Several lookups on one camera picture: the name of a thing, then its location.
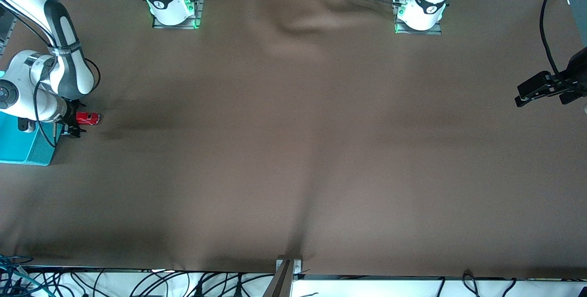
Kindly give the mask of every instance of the metal bracket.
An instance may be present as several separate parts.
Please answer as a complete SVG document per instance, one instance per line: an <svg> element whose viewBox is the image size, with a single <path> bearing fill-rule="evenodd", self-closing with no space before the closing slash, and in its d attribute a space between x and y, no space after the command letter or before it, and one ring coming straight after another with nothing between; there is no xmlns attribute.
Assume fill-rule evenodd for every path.
<svg viewBox="0 0 587 297"><path fill-rule="evenodd" d="M275 262L275 271L279 270L279 266L283 263L284 259L277 259ZM300 274L302 272L302 260L301 259L292 259L293 261L293 273Z"/></svg>
<svg viewBox="0 0 587 297"><path fill-rule="evenodd" d="M182 23L174 26L164 25L153 17L153 28L155 29L198 29L202 21L202 11L204 9L204 0L185 0L191 15Z"/></svg>
<svg viewBox="0 0 587 297"><path fill-rule="evenodd" d="M277 272L263 293L263 297L291 297L294 274L301 270L301 259L278 259Z"/></svg>

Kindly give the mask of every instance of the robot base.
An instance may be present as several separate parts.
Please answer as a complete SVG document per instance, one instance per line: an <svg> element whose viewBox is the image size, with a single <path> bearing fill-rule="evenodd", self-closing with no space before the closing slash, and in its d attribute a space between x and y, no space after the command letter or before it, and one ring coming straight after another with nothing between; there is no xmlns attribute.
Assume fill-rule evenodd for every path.
<svg viewBox="0 0 587 297"><path fill-rule="evenodd" d="M164 25L163 23L159 22L155 17L153 17L153 28L155 29L198 29L199 24L202 21L202 11L204 9L204 0L185 0L185 4L187 5L189 11L191 11L191 15L185 19L182 23L178 25Z"/></svg>

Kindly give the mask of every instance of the metal frame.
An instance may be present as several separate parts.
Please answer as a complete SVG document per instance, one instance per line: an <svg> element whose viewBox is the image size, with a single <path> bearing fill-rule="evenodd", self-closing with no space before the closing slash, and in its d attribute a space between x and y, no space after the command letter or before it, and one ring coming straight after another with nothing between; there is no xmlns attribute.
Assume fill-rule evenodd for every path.
<svg viewBox="0 0 587 297"><path fill-rule="evenodd" d="M301 259L278 259L277 272L269 283L263 297L290 297L292 294L292 283L294 273L302 271Z"/></svg>

